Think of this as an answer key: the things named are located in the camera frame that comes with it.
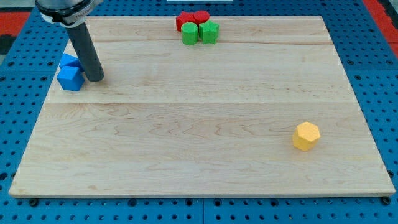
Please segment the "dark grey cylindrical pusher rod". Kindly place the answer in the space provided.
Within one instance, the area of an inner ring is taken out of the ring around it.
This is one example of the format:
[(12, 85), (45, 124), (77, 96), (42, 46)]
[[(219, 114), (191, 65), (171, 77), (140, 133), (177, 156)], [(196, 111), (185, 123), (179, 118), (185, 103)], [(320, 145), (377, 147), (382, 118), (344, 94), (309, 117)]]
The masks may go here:
[(78, 26), (66, 28), (66, 32), (87, 79), (90, 82), (101, 81), (104, 78), (104, 71), (86, 23), (84, 22)]

